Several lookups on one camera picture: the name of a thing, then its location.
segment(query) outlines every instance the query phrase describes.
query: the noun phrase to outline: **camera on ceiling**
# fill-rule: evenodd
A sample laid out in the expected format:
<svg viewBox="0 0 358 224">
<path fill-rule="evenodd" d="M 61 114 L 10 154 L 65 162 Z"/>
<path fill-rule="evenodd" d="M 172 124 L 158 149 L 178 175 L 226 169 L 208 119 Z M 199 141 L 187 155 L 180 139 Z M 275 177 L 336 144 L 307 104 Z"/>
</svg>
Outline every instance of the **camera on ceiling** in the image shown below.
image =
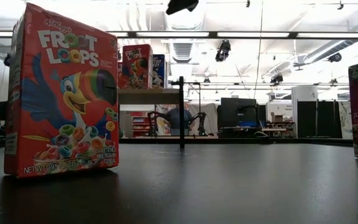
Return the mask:
<svg viewBox="0 0 358 224">
<path fill-rule="evenodd" d="M 274 85 L 278 85 L 281 82 L 284 82 L 284 78 L 282 74 L 278 74 L 278 75 L 274 75 L 272 76 L 272 79 L 270 81 L 270 83 L 274 84 Z"/>
<path fill-rule="evenodd" d="M 171 0 L 168 3 L 168 9 L 165 11 L 167 15 L 172 15 L 184 9 L 193 12 L 198 5 L 198 0 Z"/>
<path fill-rule="evenodd" d="M 342 60 L 342 55 L 340 53 L 336 53 L 328 58 L 329 62 L 340 62 Z"/>
<path fill-rule="evenodd" d="M 230 51 L 231 51 L 230 42 L 228 40 L 223 40 L 218 48 L 218 52 L 216 53 L 215 60 L 217 62 L 225 61 L 228 58 Z"/>
</svg>

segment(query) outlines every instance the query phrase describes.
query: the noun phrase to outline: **black tabletop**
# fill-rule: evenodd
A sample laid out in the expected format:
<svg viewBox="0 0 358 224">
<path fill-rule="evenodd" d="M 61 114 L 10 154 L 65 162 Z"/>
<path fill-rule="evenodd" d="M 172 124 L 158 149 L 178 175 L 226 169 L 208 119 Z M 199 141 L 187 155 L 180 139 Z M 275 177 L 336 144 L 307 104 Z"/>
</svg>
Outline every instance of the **black tabletop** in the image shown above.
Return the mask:
<svg viewBox="0 0 358 224">
<path fill-rule="evenodd" d="M 352 148 L 121 144 L 113 170 L 4 176 L 0 223 L 358 223 Z"/>
</svg>

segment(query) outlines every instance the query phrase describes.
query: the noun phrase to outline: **toucan cartoon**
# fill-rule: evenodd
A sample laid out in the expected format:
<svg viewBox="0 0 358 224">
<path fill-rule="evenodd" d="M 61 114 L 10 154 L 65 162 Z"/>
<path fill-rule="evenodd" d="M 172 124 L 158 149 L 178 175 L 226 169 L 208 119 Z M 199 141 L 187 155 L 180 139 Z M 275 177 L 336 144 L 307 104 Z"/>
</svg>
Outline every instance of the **toucan cartoon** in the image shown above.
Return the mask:
<svg viewBox="0 0 358 224">
<path fill-rule="evenodd" d="M 34 121 L 47 120 L 54 128 L 65 124 L 86 128 L 81 115 L 86 114 L 86 105 L 94 100 L 104 100 L 112 106 L 116 104 L 117 86 L 114 77 L 106 70 L 94 69 L 78 72 L 60 80 L 63 101 L 74 113 L 74 119 L 65 119 L 58 107 L 57 96 L 45 81 L 41 69 L 41 56 L 32 61 L 35 80 L 24 78 L 22 81 L 22 109 L 29 111 Z M 94 124 L 99 134 L 106 132 L 106 114 Z"/>
</svg>

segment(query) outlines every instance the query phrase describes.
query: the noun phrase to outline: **wooden shelf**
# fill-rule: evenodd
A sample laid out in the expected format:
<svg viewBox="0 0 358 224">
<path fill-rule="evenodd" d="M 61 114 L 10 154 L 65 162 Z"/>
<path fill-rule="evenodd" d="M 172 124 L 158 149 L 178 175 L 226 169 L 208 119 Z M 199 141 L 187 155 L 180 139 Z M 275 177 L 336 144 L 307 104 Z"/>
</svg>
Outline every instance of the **wooden shelf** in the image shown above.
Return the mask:
<svg viewBox="0 0 358 224">
<path fill-rule="evenodd" d="M 118 89 L 120 105 L 179 104 L 178 89 Z"/>
</svg>

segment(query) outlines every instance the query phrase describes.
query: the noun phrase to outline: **metal pole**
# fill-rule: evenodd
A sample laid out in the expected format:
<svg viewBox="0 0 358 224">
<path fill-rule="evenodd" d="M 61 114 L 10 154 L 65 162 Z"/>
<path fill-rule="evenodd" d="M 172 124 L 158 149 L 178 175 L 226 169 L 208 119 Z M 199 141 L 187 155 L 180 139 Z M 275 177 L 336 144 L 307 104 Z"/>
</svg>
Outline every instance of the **metal pole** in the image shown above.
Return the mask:
<svg viewBox="0 0 358 224">
<path fill-rule="evenodd" d="M 201 84 L 198 84 L 198 112 L 201 113 Z"/>
<path fill-rule="evenodd" d="M 180 128 L 180 149 L 185 148 L 185 99 L 183 98 L 183 77 L 179 77 L 179 128 Z"/>
</svg>

